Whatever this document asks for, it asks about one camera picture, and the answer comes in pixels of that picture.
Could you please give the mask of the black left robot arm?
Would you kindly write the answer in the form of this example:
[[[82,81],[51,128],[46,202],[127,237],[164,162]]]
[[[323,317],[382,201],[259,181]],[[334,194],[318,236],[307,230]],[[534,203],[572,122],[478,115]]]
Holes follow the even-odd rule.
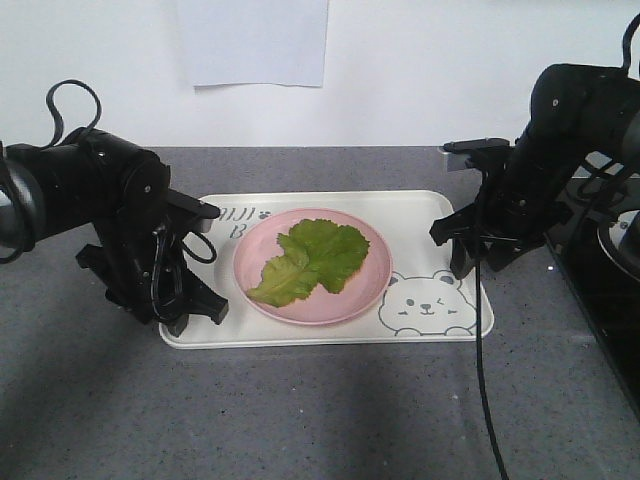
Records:
[[[158,155],[101,130],[62,144],[16,144],[1,154],[1,245],[12,253],[86,224],[100,240],[76,256],[106,298],[142,323],[180,335],[190,315],[220,324],[229,306],[187,266],[188,234],[202,238],[218,207],[171,189]]]

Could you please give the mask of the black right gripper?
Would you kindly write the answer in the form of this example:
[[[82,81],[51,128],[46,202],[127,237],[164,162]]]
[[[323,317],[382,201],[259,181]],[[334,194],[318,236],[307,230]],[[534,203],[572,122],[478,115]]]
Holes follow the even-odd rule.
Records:
[[[481,187],[486,201],[483,226],[495,236],[510,238],[489,246],[485,261],[492,271],[503,270],[525,253],[526,243],[538,241],[549,228],[570,219],[570,208],[558,200],[569,180],[566,169],[486,175]],[[482,257],[481,233],[474,204],[435,220],[429,230],[437,246],[452,242],[449,269],[457,279],[465,278]]]

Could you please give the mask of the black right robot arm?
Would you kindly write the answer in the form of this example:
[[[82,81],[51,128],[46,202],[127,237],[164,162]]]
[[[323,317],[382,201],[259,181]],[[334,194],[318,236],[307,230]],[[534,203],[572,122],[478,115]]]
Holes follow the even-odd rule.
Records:
[[[473,203],[435,221],[436,245],[452,245],[450,269],[466,277],[484,260],[499,271],[540,247],[572,212],[558,197],[598,152],[639,170],[639,83],[621,68],[555,64],[537,79],[530,120],[514,143],[501,138],[449,142],[442,150],[482,174]]]

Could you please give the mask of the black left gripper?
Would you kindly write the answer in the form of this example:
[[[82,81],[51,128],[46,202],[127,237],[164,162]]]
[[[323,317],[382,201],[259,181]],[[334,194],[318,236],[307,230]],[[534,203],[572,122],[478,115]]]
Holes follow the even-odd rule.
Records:
[[[187,269],[181,246],[167,218],[149,230],[116,218],[93,222],[99,245],[87,244],[76,255],[106,286],[105,297],[146,324],[167,325],[180,336],[190,314],[220,325],[229,302]]]

